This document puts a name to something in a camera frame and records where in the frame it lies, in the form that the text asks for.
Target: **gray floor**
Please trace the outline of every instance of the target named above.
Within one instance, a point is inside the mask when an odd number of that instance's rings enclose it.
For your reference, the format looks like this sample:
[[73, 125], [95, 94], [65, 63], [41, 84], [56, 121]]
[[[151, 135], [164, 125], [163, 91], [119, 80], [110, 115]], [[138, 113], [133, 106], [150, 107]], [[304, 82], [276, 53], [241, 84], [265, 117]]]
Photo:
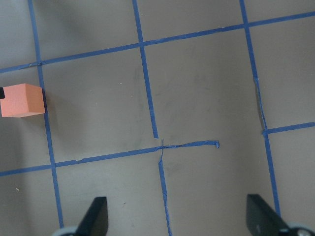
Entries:
[[[274, 207], [252, 70], [269, 129], [315, 121], [315, 2], [244, 1], [256, 67], [242, 0], [138, 0], [144, 47], [135, 2], [1, 3], [0, 86], [44, 82], [48, 114], [0, 118], [0, 235], [77, 225], [96, 196], [108, 198], [109, 236], [168, 235], [161, 151], [143, 151], [162, 139], [220, 142], [164, 150], [174, 236], [249, 236], [246, 195]], [[268, 135], [282, 217], [313, 229], [314, 131]]]

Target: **floor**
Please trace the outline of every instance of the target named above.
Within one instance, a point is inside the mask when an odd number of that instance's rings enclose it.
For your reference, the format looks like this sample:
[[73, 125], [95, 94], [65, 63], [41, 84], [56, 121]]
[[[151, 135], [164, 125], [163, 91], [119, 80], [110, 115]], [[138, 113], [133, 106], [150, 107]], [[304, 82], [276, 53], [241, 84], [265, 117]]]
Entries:
[[313, 0], [7, 0], [0, 234], [49, 236], [107, 196], [108, 236], [249, 236], [246, 195], [315, 229]]

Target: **orange foam block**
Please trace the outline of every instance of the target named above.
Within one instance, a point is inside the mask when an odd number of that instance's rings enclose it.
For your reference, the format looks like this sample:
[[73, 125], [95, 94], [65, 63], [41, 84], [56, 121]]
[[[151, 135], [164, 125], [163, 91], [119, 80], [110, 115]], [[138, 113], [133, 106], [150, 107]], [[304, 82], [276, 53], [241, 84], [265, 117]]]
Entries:
[[3, 87], [0, 99], [3, 117], [28, 117], [45, 113], [42, 88], [29, 84]]

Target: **blue tape line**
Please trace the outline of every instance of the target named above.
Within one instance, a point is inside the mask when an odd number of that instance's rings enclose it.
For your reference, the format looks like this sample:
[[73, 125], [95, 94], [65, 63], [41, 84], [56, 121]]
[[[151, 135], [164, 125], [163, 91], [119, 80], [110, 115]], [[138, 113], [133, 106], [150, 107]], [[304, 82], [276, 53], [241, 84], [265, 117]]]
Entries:
[[279, 128], [267, 129], [267, 130], [264, 130], [263, 133], [264, 134], [274, 134], [274, 133], [280, 133], [280, 132], [285, 132], [285, 131], [289, 131], [289, 130], [305, 129], [305, 128], [310, 128], [310, 127], [315, 127], [315, 122], [295, 124], [295, 125], [289, 125], [289, 126], [284, 126], [284, 127], [279, 127]]
[[145, 148], [145, 149], [125, 151], [125, 152], [119, 152], [119, 153], [102, 155], [102, 156], [88, 157], [88, 158], [84, 158], [82, 160], [71, 160], [71, 161], [57, 162], [56, 167], [64, 167], [64, 166], [71, 166], [71, 165], [77, 165], [77, 164], [94, 162], [94, 161], [115, 159], [115, 158], [119, 158], [119, 157], [140, 155], [140, 154], [145, 154], [145, 153], [150, 153], [150, 152], [156, 152], [156, 151], [161, 150], [161, 149], [198, 147], [198, 146], [203, 146], [203, 145], [216, 146], [217, 148], [220, 147], [220, 144], [218, 141], [209, 141], [209, 140], [197, 141], [197, 142], [193, 142], [193, 143], [189, 143], [189, 144], [183, 144], [183, 145], [169, 145], [169, 146], [150, 147], [150, 148]]
[[144, 44], [144, 46], [149, 46], [149, 45], [154, 45], [154, 44], [166, 43], [169, 41], [175, 41], [175, 40], [181, 40], [181, 39], [187, 39], [187, 38], [195, 38], [195, 37], [210, 35], [210, 34], [219, 33], [219, 32], [239, 30], [239, 29], [242, 29], [243, 27], [244, 27], [244, 25], [240, 24], [240, 25], [233, 25], [233, 26], [221, 27], [221, 28], [216, 28], [216, 29], [209, 29], [209, 30], [204, 30], [204, 31], [199, 31], [199, 32], [194, 32], [194, 33], [186, 33], [186, 34], [181, 34], [181, 35], [167, 37], [167, 38], [145, 41], [145, 42], [143, 42], [143, 44]]
[[[268, 20], [255, 21], [255, 22], [248, 23], [248, 26], [249, 27], [255, 27], [255, 26], [261, 26], [261, 25], [272, 24], [272, 23], [277, 23], [277, 22], [302, 19], [302, 18], [307, 18], [307, 17], [312, 17], [312, 16], [315, 16], [315, 11], [302, 13], [302, 14], [296, 14], [296, 15], [290, 15], [290, 16], [284, 16], [284, 17], [278, 17], [278, 18], [272, 18], [272, 19], [268, 19]], [[93, 52], [75, 54], [75, 55], [66, 56], [66, 57], [48, 59], [48, 60], [45, 60], [42, 62], [34, 62], [34, 63], [29, 63], [29, 64], [23, 64], [23, 65], [17, 65], [17, 66], [12, 66], [12, 67], [8, 67], [8, 68], [3, 68], [3, 69], [0, 69], [0, 74], [5, 73], [5, 72], [20, 70], [20, 69], [25, 69], [25, 68], [28, 68], [28, 67], [33, 66], [33, 65], [39, 65], [41, 63], [51, 64], [51, 63], [57, 63], [57, 62], [62, 62], [62, 61], [67, 61], [67, 60], [87, 58], [87, 57], [92, 57], [92, 56], [97, 56], [97, 55], [102, 55], [102, 54], [107, 54], [107, 53], [113, 53], [113, 52], [119, 52], [119, 51], [129, 50], [129, 49], [133, 49], [133, 48], [138, 48], [141, 45], [149, 46], [149, 45], [165, 43], [165, 42], [174, 41], [174, 40], [210, 35], [210, 34], [218, 33], [218, 32], [239, 30], [239, 29], [242, 29], [243, 27], [244, 27], [244, 24], [239, 24], [239, 25], [227, 26], [227, 27], [222, 27], [222, 28], [217, 28], [217, 29], [204, 30], [204, 31], [199, 31], [199, 32], [194, 32], [194, 33], [187, 33], [187, 34], [182, 34], [182, 35], [177, 35], [177, 36], [172, 36], [172, 37], [167, 37], [167, 38], [149, 40], [149, 41], [145, 41], [143, 43], [129, 44], [129, 45], [120, 46], [120, 47], [114, 47], [114, 48], [108, 48], [108, 49], [103, 49], [103, 50], [97, 50], [97, 51], [93, 51]]]
[[270, 149], [270, 142], [269, 142], [268, 134], [264, 134], [263, 136], [264, 136], [264, 140], [265, 140], [265, 147], [266, 147], [266, 153], [267, 153], [267, 160], [268, 160], [272, 193], [273, 193], [274, 203], [275, 203], [275, 210], [276, 210], [276, 213], [279, 216], [281, 216], [279, 197], [278, 197], [278, 191], [277, 191], [276, 176], [275, 176], [275, 170], [274, 170], [274, 165], [273, 165], [272, 155], [271, 155], [271, 149]]
[[256, 84], [256, 90], [257, 90], [257, 94], [258, 94], [261, 118], [263, 121], [264, 129], [268, 129], [267, 122], [265, 119], [264, 110], [263, 110], [263, 106], [262, 106], [262, 100], [261, 100], [261, 95], [260, 95], [260, 86], [259, 86], [259, 78], [258, 78], [258, 73], [257, 73], [255, 56], [254, 56], [253, 47], [252, 47], [251, 33], [250, 33], [250, 29], [249, 29], [249, 24], [248, 24], [244, 0], [240, 0], [240, 7], [241, 7], [242, 17], [243, 17], [243, 22], [244, 22], [244, 30], [245, 30], [245, 35], [246, 35], [248, 53], [249, 53], [250, 61], [251, 61], [252, 75], [253, 75], [253, 78], [254, 78], [254, 81]]
[[22, 174], [22, 173], [27, 173], [27, 172], [48, 170], [50, 168], [51, 168], [51, 165], [43, 165], [43, 166], [27, 167], [27, 168], [11, 170], [11, 171], [2, 171], [0, 172], [0, 177]]
[[[30, 16], [31, 16], [31, 25], [32, 25], [33, 36], [34, 36], [36, 59], [37, 59], [37, 61], [41, 61], [39, 40], [38, 40], [38, 33], [37, 33], [37, 26], [36, 26], [35, 13], [34, 13], [34, 7], [33, 7], [32, 0], [28, 0], [28, 4], [29, 4], [29, 10], [30, 10]], [[39, 84], [40, 84], [40, 86], [43, 89], [43, 100], [44, 100], [44, 106], [45, 106], [45, 114], [44, 114], [45, 129], [46, 129], [46, 136], [47, 136], [49, 158], [50, 158], [50, 163], [51, 163], [52, 178], [53, 178], [53, 184], [54, 184], [54, 190], [55, 190], [55, 197], [56, 197], [56, 205], [57, 205], [59, 226], [60, 226], [60, 228], [63, 228], [63, 214], [62, 214], [62, 208], [61, 208], [61, 201], [60, 201], [60, 193], [59, 193], [58, 180], [57, 180], [55, 158], [54, 158], [54, 152], [53, 152], [53, 147], [52, 147], [52, 139], [51, 139], [51, 131], [50, 131], [50, 125], [49, 125], [49, 117], [48, 117], [48, 112], [47, 112], [47, 102], [46, 102], [46, 95], [45, 95], [43, 71], [42, 71], [42, 67], [41, 66], [37, 67], [37, 72], [38, 72], [38, 77], [39, 77]]]
[[33, 30], [33, 38], [34, 38], [34, 44], [35, 44], [35, 52], [36, 52], [36, 59], [37, 61], [40, 61], [40, 49], [39, 49], [39, 39], [38, 39], [38, 32], [37, 32], [37, 26], [36, 26], [36, 20], [35, 20], [35, 13], [34, 13], [34, 6], [32, 0], [28, 0], [29, 4], [29, 11], [30, 11], [30, 17], [31, 17], [31, 27]]
[[82, 160], [57, 162], [56, 167], [71, 166], [71, 165], [94, 162], [94, 161], [101, 161], [101, 160], [109, 160], [109, 159], [115, 159], [115, 158], [119, 158], [119, 157], [126, 157], [126, 156], [133, 156], [133, 155], [155, 152], [158, 150], [159, 150], [159, 147], [151, 147], [151, 148], [145, 148], [145, 149], [140, 149], [140, 150], [119, 152], [119, 153], [114, 153], [114, 154], [109, 154], [109, 155], [88, 157], [88, 158], [84, 158]]
[[[263, 106], [262, 106], [262, 101], [261, 101], [257, 67], [256, 67], [256, 63], [255, 63], [255, 57], [254, 57], [254, 52], [253, 52], [253, 47], [252, 47], [252, 39], [251, 39], [251, 34], [250, 34], [250, 29], [249, 29], [249, 24], [248, 24], [244, 0], [240, 0], [240, 7], [241, 7], [242, 17], [243, 17], [243, 22], [244, 22], [244, 29], [245, 29], [245, 34], [246, 34], [248, 52], [249, 52], [250, 60], [251, 60], [252, 75], [254, 77], [254, 81], [255, 81], [256, 89], [257, 89], [257, 94], [258, 94], [261, 117], [262, 117], [262, 120], [264, 123], [264, 128], [265, 128], [265, 130], [267, 130], [268, 128], [267, 128], [267, 123], [266, 123], [266, 119], [265, 119], [265, 115], [264, 115], [264, 111], [263, 111]], [[273, 197], [274, 197], [275, 209], [276, 209], [276, 212], [278, 213], [278, 215], [280, 215], [281, 214], [280, 213], [280, 204], [279, 204], [279, 197], [278, 197], [278, 191], [277, 191], [277, 185], [276, 185], [275, 171], [274, 171], [274, 166], [273, 166], [273, 162], [272, 162], [269, 138], [268, 138], [267, 134], [264, 134], [264, 139], [265, 139], [265, 148], [266, 148], [266, 154], [267, 154], [267, 160], [268, 160], [268, 166], [269, 166], [269, 174], [270, 174], [272, 192], [273, 192]]]
[[134, 17], [136, 20], [138, 40], [140, 44], [140, 54], [141, 54], [141, 61], [142, 61], [142, 68], [143, 68], [143, 76], [144, 76], [144, 82], [145, 82], [146, 92], [147, 92], [147, 99], [148, 99], [148, 105], [149, 105], [149, 111], [150, 111], [153, 137], [158, 139], [158, 129], [157, 129], [157, 123], [156, 123], [156, 118], [154, 114], [154, 106], [153, 106], [153, 101], [152, 101], [149, 72], [148, 72], [148, 66], [147, 66], [147, 60], [146, 60], [146, 53], [145, 53], [144, 45], [143, 45], [143, 36], [142, 36], [142, 29], [141, 29], [137, 0], [132, 0], [132, 5], [133, 5]]
[[41, 65], [41, 62], [33, 62], [33, 63], [23, 64], [23, 65], [7, 67], [7, 68], [0, 69], [0, 74], [6, 73], [6, 72], [11, 72], [11, 71], [16, 71], [16, 70], [21, 70], [21, 69], [25, 69], [25, 68], [30, 68], [30, 67], [38, 66], [38, 65]]
[[302, 19], [302, 18], [307, 18], [307, 17], [312, 17], [312, 16], [315, 16], [315, 11], [302, 13], [302, 14], [296, 14], [296, 15], [290, 15], [290, 16], [277, 17], [277, 18], [272, 18], [268, 20], [255, 21], [255, 22], [249, 23], [249, 26], [250, 27], [261, 26], [261, 25], [267, 25], [267, 24], [272, 24], [272, 23], [277, 23], [277, 22]]
[[43, 65], [52, 64], [52, 63], [63, 62], [63, 61], [67, 61], [67, 60], [74, 60], [74, 59], [98, 56], [98, 55], [102, 55], [102, 54], [120, 52], [120, 51], [125, 51], [125, 50], [129, 50], [129, 49], [133, 49], [133, 48], [138, 48], [138, 47], [140, 47], [140, 44], [134, 43], [134, 44], [128, 44], [128, 45], [124, 45], [124, 46], [120, 46], [120, 47], [114, 47], [114, 48], [107, 48], [107, 49], [92, 51], [92, 52], [88, 52], [88, 53], [80, 53], [80, 54], [75, 54], [75, 55], [66, 56], [66, 57], [43, 60], [42, 63], [43, 63]]
[[167, 189], [166, 189], [166, 181], [165, 181], [165, 174], [164, 174], [163, 159], [162, 158], [163, 158], [163, 146], [162, 146], [161, 158], [158, 162], [158, 171], [159, 171], [159, 177], [161, 180], [161, 187], [162, 187], [162, 193], [163, 193], [163, 201], [164, 201], [168, 235], [172, 236], [173, 234], [172, 234], [172, 230], [170, 227], [170, 219], [169, 219], [168, 206], [167, 206]]

